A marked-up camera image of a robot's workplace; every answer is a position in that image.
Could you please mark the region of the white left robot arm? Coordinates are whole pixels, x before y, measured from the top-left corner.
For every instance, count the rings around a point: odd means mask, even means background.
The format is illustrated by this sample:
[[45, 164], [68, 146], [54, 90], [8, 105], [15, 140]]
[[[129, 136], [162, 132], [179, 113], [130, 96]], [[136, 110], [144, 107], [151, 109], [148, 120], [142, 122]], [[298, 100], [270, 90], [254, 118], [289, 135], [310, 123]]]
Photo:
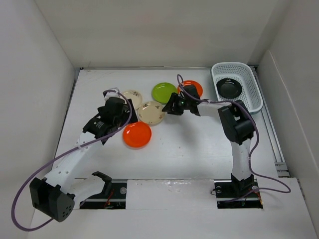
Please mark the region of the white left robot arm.
[[31, 181], [29, 189], [33, 207], [53, 220], [64, 221], [75, 206], [76, 193], [70, 189], [77, 174], [106, 143], [108, 135], [137, 120], [132, 100], [108, 98], [104, 106], [98, 108], [98, 113], [83, 127], [76, 142], [76, 150], [63, 156], [43, 179], [34, 178]]

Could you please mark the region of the orange plate near left arm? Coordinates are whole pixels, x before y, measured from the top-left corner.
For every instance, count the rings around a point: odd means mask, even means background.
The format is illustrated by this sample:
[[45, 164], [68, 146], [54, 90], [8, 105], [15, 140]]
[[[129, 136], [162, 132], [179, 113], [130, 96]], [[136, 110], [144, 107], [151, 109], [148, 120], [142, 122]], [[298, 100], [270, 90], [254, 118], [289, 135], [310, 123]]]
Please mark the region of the orange plate near left arm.
[[123, 141], [131, 148], [146, 146], [152, 138], [151, 128], [144, 122], [128, 124], [123, 131]]

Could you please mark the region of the beige plate with red stamps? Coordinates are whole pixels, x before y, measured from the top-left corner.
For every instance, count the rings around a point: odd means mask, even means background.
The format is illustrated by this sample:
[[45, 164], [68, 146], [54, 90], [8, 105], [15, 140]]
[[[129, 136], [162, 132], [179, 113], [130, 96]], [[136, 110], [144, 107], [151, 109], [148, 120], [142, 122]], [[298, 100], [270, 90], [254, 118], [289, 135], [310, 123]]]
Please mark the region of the beige plate with red stamps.
[[138, 109], [138, 117], [140, 121], [149, 124], [155, 125], [160, 123], [164, 116], [165, 112], [162, 111], [163, 105], [156, 101], [148, 101], [142, 103]]

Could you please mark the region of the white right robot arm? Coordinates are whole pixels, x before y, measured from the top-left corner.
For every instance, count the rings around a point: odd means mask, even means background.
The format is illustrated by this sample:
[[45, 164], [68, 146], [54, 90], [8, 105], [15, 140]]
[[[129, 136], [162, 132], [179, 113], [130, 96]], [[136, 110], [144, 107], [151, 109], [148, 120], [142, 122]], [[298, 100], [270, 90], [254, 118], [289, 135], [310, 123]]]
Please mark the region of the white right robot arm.
[[241, 100], [202, 100], [193, 85], [185, 86], [180, 93], [172, 93], [162, 111], [180, 116], [185, 110], [199, 117], [219, 116], [224, 134], [231, 142], [233, 168], [230, 190], [235, 197], [248, 193], [254, 176], [249, 168], [250, 146], [256, 125]]

